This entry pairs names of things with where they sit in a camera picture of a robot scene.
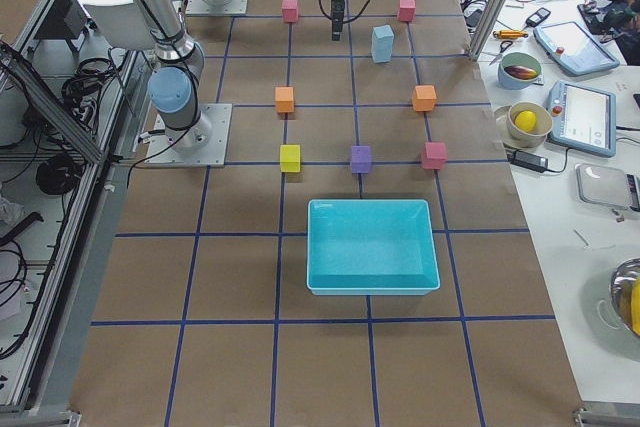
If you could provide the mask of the light blue block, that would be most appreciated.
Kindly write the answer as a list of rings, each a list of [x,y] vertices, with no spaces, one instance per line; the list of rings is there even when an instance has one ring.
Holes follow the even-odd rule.
[[[371,45],[371,57],[374,63],[388,63],[392,58],[393,44],[373,43]]]
[[[393,46],[394,32],[390,25],[376,26],[372,30],[372,48],[387,49]]]

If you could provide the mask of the dark pink block bottom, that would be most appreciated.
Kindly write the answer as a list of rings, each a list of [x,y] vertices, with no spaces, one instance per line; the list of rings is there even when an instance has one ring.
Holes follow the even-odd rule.
[[[281,16],[284,23],[296,23],[299,20],[298,0],[282,0]]]

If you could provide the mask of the pink block top left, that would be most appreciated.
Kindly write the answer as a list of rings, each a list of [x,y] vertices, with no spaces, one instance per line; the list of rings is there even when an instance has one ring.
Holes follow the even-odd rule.
[[[397,20],[404,23],[411,23],[416,16],[416,0],[399,0]]]

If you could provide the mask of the orange block bottom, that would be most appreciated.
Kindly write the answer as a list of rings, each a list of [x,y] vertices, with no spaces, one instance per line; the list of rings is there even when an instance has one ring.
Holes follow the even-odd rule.
[[[274,105],[279,114],[288,114],[295,111],[294,88],[291,86],[277,86],[274,89]]]

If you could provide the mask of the orange block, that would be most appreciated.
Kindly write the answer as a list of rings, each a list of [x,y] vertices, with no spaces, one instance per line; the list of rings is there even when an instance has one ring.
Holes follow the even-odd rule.
[[[412,92],[412,107],[416,112],[433,111],[437,103],[436,89],[433,85],[416,85]]]
[[[277,86],[274,89],[274,105],[279,114],[288,114],[295,111],[294,88],[291,86]]]

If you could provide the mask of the orange block top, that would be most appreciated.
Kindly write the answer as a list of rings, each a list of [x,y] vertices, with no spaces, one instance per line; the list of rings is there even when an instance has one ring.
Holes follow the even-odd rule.
[[[437,103],[436,89],[433,85],[416,85],[412,92],[412,107],[416,112],[433,111]]]

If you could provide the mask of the purple block right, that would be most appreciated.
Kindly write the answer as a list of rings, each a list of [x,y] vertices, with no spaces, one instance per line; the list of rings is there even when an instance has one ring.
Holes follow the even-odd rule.
[[[373,165],[372,148],[368,145],[354,145],[350,150],[350,170],[353,174],[367,174]]]

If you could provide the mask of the yellow block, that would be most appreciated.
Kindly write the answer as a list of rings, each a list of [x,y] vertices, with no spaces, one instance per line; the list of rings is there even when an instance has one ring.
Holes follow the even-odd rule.
[[[279,165],[282,173],[299,173],[301,171],[301,146],[283,144],[279,150]]]

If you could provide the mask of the black scissors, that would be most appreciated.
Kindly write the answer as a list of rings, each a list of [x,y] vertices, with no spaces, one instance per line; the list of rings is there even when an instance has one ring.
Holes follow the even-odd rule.
[[[495,55],[495,57],[491,60],[490,64],[498,63],[503,57],[505,52],[514,44],[514,41],[511,39],[503,40],[499,46],[499,52]]]

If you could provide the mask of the pink block behind gripper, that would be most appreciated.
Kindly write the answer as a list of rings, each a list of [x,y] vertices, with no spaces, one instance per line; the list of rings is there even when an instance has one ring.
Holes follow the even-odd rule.
[[[421,150],[421,166],[425,170],[441,170],[448,160],[444,142],[425,142]]]

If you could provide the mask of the blue bowl with fruit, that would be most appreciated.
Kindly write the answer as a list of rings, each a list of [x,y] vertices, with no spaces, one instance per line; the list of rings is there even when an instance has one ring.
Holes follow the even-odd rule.
[[[509,53],[498,63],[498,83],[508,90],[522,90],[533,84],[541,74],[540,62],[524,52]]]

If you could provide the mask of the yellow lemon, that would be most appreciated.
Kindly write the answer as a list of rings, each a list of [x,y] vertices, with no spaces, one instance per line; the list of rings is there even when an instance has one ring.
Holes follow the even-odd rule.
[[[523,110],[520,111],[513,120],[513,123],[517,129],[524,133],[532,133],[537,124],[537,116],[534,111]]]

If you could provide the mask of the bowl with yellow lemon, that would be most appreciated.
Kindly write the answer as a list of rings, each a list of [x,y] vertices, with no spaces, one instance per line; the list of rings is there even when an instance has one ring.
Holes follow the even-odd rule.
[[[500,107],[494,112],[494,117],[503,143],[513,148],[539,146],[553,126],[549,112],[531,102]]]

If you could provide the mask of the teach pendant far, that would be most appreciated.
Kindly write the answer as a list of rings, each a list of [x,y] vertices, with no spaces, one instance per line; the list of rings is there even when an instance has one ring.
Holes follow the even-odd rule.
[[[618,59],[575,21],[541,25],[533,30],[548,57],[570,76],[584,76],[617,68]]]

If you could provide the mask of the teach pendant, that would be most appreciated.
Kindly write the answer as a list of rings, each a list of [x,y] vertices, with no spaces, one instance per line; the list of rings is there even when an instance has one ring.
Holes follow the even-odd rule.
[[[613,157],[616,154],[616,101],[611,92],[557,81],[547,100],[552,118],[547,139],[592,155]]]
[[[575,21],[541,25],[533,30],[548,57],[570,76],[584,76],[617,68],[618,59]]]

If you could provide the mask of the black power adapter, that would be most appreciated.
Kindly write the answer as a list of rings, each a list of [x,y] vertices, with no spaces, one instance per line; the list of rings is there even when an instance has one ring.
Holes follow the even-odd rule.
[[[533,172],[545,173],[548,171],[548,159],[530,152],[514,150],[508,155],[509,162]]]

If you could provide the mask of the cyan plastic bin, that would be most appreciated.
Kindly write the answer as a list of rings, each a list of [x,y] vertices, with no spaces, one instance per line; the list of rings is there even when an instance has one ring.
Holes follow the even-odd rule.
[[[424,199],[308,203],[307,287],[315,295],[426,295],[440,288]]]

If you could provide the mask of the teach pendant near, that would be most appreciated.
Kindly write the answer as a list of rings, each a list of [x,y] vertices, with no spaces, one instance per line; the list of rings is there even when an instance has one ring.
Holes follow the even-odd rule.
[[[547,139],[592,155],[613,157],[616,154],[616,101],[611,92],[557,81],[547,100],[552,118]]]

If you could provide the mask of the grey kitchen scale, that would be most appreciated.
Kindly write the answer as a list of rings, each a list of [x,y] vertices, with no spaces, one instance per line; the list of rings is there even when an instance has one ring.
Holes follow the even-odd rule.
[[[586,203],[639,211],[639,177],[625,171],[594,165],[576,167],[578,195]]]

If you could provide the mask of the steel bowl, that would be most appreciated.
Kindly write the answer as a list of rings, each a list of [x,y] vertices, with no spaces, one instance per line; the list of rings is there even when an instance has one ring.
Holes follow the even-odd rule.
[[[639,338],[639,259],[632,258],[615,268],[608,283],[608,296],[596,304],[605,326],[624,330]]]

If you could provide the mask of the orange handled tool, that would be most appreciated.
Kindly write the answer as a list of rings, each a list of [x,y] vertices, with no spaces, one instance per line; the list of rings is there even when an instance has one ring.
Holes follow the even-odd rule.
[[[500,40],[515,40],[528,38],[529,33],[524,30],[501,29],[492,33],[493,37]]]

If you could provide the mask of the metal side frame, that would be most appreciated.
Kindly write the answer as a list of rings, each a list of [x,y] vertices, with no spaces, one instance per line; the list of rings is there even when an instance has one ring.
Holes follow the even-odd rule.
[[[82,25],[70,40],[37,32],[55,0],[1,0],[1,191],[21,207],[1,226],[1,411],[39,390],[54,310],[109,141],[126,110],[122,88],[141,59]],[[78,65],[106,73],[79,122],[60,94]]]

